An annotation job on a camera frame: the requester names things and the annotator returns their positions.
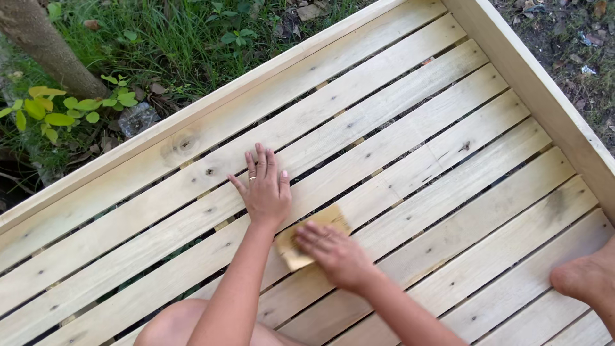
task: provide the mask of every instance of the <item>knee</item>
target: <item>knee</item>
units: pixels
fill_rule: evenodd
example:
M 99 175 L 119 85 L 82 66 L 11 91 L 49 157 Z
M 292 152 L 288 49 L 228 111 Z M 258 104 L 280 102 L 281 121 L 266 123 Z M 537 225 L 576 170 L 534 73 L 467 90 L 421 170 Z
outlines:
M 135 341 L 135 346 L 188 343 L 192 330 L 207 304 L 208 300 L 204 299 L 185 299 L 170 305 L 143 328 Z

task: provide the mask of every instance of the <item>soil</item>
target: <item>soil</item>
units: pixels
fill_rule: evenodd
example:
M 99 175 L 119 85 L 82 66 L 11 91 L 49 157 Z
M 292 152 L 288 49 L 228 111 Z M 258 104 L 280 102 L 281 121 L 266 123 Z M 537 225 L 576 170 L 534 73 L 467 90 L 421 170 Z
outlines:
M 615 155 L 615 3 L 490 1 Z

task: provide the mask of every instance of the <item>foot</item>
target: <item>foot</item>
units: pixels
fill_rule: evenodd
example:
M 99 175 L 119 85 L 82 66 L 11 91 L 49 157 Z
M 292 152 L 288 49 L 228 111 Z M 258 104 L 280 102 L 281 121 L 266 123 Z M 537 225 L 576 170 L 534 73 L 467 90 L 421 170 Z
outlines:
M 551 284 L 564 296 L 594 309 L 615 300 L 615 237 L 598 252 L 567 262 L 551 272 Z

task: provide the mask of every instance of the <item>woman's left hand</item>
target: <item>woman's left hand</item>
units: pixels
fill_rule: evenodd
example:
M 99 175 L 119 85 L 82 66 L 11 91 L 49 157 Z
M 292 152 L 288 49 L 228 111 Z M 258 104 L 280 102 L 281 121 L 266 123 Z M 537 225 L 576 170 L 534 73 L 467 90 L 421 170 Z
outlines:
M 272 149 L 265 150 L 260 143 L 256 143 L 255 148 L 258 164 L 254 163 L 251 152 L 245 152 L 248 187 L 234 175 L 226 177 L 244 199 L 252 224 L 270 228 L 275 232 L 290 213 L 290 179 L 288 172 L 282 171 L 278 181 L 277 162 Z

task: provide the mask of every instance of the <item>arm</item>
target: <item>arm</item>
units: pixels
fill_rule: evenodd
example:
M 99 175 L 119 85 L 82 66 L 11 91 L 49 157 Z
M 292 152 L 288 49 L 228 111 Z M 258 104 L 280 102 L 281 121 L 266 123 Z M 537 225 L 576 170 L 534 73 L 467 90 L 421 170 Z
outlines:
M 308 223 L 297 229 L 296 241 L 329 281 L 365 298 L 404 345 L 467 345 L 377 269 L 356 242 L 334 228 Z
M 244 199 L 251 224 L 218 289 L 197 323 L 188 346 L 247 346 L 252 337 L 258 296 L 269 248 L 280 224 L 290 212 L 290 184 L 283 171 L 278 183 L 277 164 L 271 149 L 256 144 L 258 167 L 248 151 L 246 188 L 237 178 L 228 179 Z

